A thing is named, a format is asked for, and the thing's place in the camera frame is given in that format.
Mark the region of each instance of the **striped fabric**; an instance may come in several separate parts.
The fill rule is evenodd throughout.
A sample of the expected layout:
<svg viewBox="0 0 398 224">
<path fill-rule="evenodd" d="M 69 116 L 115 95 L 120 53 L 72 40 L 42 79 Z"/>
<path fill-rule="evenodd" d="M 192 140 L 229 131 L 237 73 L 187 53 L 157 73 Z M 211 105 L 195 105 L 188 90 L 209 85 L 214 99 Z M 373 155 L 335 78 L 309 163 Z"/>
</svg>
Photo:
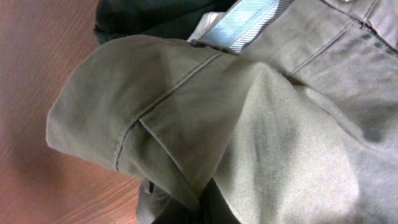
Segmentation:
<svg viewBox="0 0 398 224">
<path fill-rule="evenodd" d="M 200 40 L 240 53 L 290 6 L 293 0 L 241 0 Z"/>
</svg>

